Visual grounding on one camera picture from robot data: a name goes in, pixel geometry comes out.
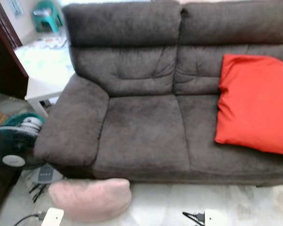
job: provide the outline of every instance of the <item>sofa headrest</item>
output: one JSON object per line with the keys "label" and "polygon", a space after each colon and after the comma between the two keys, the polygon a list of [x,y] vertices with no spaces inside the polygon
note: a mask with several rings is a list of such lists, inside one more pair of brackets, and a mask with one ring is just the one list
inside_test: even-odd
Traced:
{"label": "sofa headrest", "polygon": [[71,4],[63,8],[72,46],[176,45],[181,5],[167,2]]}
{"label": "sofa headrest", "polygon": [[185,4],[179,43],[282,44],[283,0]]}

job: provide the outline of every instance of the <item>white wall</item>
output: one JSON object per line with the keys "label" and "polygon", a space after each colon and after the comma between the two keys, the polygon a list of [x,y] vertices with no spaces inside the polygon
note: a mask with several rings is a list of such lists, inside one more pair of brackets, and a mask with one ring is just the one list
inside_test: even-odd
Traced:
{"label": "white wall", "polygon": [[29,36],[35,31],[32,20],[32,11],[38,2],[39,0],[19,0],[23,15],[15,17],[8,0],[0,0],[0,3],[22,44],[26,44],[29,41]]}

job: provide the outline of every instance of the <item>plastic stool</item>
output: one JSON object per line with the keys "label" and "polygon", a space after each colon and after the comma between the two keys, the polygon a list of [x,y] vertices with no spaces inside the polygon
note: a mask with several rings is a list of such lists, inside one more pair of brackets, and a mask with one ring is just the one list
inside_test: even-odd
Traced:
{"label": "plastic stool", "polygon": [[40,1],[33,11],[36,30],[41,32],[42,23],[48,23],[53,32],[58,32],[57,19],[63,25],[60,14],[51,1]]}

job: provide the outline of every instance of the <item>loveseat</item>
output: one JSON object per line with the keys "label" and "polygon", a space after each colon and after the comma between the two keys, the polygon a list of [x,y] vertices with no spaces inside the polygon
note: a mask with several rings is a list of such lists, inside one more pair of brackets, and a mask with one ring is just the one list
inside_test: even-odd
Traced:
{"label": "loveseat", "polygon": [[36,158],[70,178],[283,184],[283,155],[214,141],[223,54],[283,61],[283,1],[72,4],[63,13],[75,74]]}

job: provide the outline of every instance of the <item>wooden door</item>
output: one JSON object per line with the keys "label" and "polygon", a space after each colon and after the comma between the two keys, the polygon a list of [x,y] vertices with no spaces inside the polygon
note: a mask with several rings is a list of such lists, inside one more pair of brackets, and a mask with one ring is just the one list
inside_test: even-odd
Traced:
{"label": "wooden door", "polygon": [[26,95],[28,75],[13,51],[14,43],[0,23],[0,93],[23,99]]}

